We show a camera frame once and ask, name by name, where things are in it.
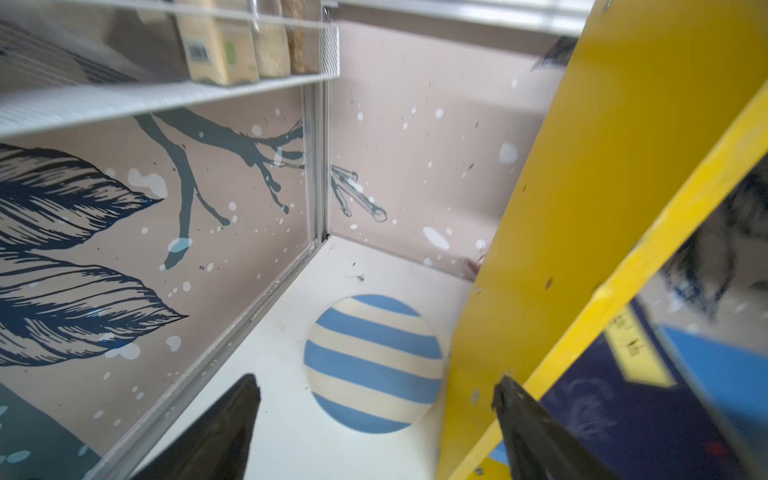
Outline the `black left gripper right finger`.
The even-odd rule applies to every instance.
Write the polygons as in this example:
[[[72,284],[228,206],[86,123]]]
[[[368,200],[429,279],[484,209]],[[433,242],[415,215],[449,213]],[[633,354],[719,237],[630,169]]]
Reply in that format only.
[[[513,479],[616,479],[618,475],[509,376],[494,388],[492,408]]]

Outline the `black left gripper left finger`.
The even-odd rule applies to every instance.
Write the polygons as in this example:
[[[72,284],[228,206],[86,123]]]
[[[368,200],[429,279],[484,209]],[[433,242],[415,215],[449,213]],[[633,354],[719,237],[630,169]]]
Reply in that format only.
[[[242,376],[136,479],[242,479],[261,401],[256,377]]]

